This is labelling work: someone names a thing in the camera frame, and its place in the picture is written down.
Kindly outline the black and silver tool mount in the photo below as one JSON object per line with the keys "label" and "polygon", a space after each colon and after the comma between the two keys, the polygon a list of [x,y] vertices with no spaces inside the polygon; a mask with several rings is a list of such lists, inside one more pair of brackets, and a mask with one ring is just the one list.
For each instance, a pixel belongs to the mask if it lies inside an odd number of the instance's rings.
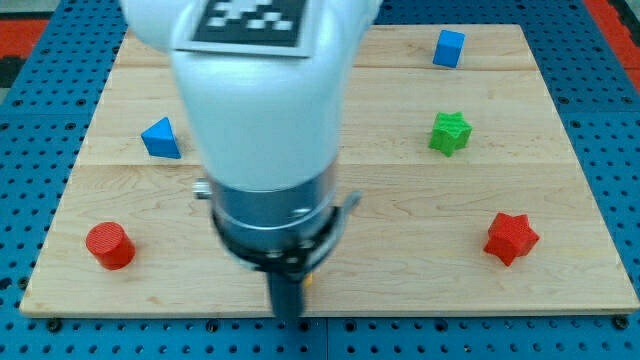
{"label": "black and silver tool mount", "polygon": [[228,251],[263,272],[307,273],[319,266],[362,196],[353,191],[342,205],[332,204],[334,158],[219,165],[206,160],[203,168],[207,176],[194,184],[194,196],[211,201],[213,224]]}

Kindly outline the black pusher stick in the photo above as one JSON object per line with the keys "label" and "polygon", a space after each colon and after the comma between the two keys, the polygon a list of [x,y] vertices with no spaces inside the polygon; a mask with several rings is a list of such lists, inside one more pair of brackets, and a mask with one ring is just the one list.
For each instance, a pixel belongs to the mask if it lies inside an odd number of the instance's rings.
{"label": "black pusher stick", "polygon": [[269,272],[266,274],[273,314],[281,320],[297,320],[304,311],[304,289],[301,278]]}

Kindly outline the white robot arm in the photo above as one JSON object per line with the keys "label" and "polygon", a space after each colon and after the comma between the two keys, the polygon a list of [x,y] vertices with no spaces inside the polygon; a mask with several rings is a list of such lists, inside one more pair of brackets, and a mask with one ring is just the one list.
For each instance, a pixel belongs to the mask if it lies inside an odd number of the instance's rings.
{"label": "white robot arm", "polygon": [[170,59],[225,248],[265,274],[275,316],[339,242],[360,193],[335,205],[344,91],[380,0],[138,1],[121,9]]}

